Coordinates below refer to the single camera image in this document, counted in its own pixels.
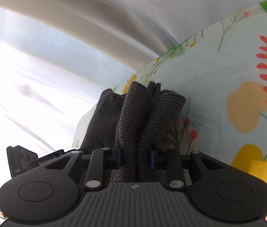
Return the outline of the dark grey knit sweater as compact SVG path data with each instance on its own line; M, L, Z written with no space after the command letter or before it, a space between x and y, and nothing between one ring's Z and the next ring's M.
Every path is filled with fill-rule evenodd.
M113 148L120 144L124 163L118 170L105 172L107 181L158 181L150 166L150 150L158 146L185 102L184 96L161 90L154 82L148 86L132 82L124 95L107 89L100 96L81 146L99 142Z

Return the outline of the floral white bed sheet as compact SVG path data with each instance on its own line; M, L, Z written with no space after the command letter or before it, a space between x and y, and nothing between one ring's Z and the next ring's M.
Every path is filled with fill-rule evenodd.
M172 47L114 91L132 82L186 98L161 147L203 152L267 183L267 0Z

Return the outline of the white sheer curtain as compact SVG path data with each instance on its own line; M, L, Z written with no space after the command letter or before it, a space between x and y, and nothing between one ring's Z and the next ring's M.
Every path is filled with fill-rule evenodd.
M0 0L0 174L7 146L80 145L104 89L263 1Z

